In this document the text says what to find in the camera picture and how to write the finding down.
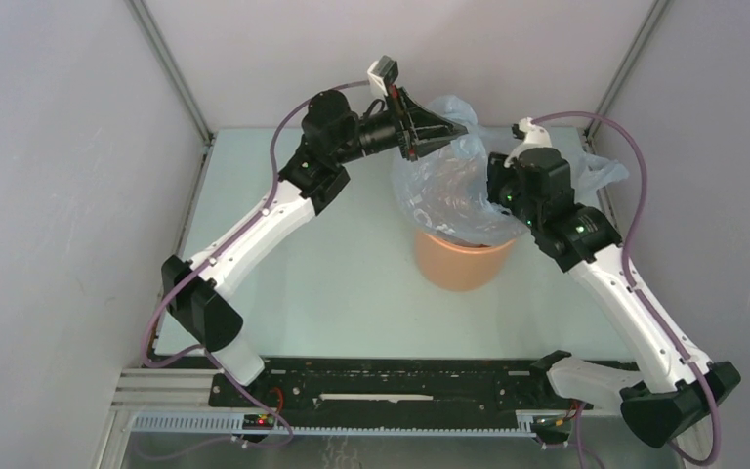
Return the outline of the blue plastic trash bag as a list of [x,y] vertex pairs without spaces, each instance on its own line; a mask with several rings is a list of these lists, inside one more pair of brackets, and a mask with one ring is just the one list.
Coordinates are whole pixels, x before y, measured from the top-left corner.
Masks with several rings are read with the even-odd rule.
[[[465,125],[468,134],[418,161],[396,156],[392,181],[401,212],[415,228],[449,243],[461,246],[499,246],[529,234],[526,224],[501,205],[488,200],[487,167],[492,151],[503,154],[503,161],[521,140],[511,130],[485,128],[479,125],[473,108],[453,96],[441,96],[428,109],[455,123]],[[575,202],[602,214],[597,192],[612,182],[629,177],[627,168],[615,160],[584,152],[574,129],[570,138],[575,144],[561,142],[560,130],[547,130],[532,119],[534,129],[550,137],[537,137],[557,149],[570,166],[570,184]]]

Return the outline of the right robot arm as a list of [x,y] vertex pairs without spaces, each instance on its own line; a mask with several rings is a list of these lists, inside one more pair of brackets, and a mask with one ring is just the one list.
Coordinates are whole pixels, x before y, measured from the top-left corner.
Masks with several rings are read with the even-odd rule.
[[630,372],[556,351],[534,365],[540,374],[530,379],[528,393],[536,405],[553,408],[573,399],[617,411],[643,443],[662,448],[740,383],[731,362],[712,361],[644,292],[615,227],[600,209],[576,202],[569,164],[557,149],[492,153],[487,192],[595,298],[638,367]]

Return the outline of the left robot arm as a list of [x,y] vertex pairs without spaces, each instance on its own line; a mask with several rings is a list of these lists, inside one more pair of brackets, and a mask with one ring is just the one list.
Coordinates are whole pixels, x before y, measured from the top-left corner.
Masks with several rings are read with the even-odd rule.
[[253,211],[188,260],[161,268],[166,289],[158,311],[168,313],[232,379],[231,392],[246,406],[270,393],[264,360],[242,335],[243,316],[230,296],[246,276],[294,231],[334,201],[350,180],[347,164],[390,149],[416,161],[467,134],[465,126],[415,103],[388,86],[364,114],[355,113],[344,87],[317,93],[300,105],[302,136]]

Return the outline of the orange trash bin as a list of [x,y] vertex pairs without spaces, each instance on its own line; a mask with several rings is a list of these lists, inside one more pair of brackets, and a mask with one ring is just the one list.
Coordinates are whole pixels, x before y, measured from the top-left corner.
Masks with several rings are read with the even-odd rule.
[[504,268],[516,241],[498,246],[462,246],[420,230],[414,232],[414,256],[421,275],[448,291],[478,289]]

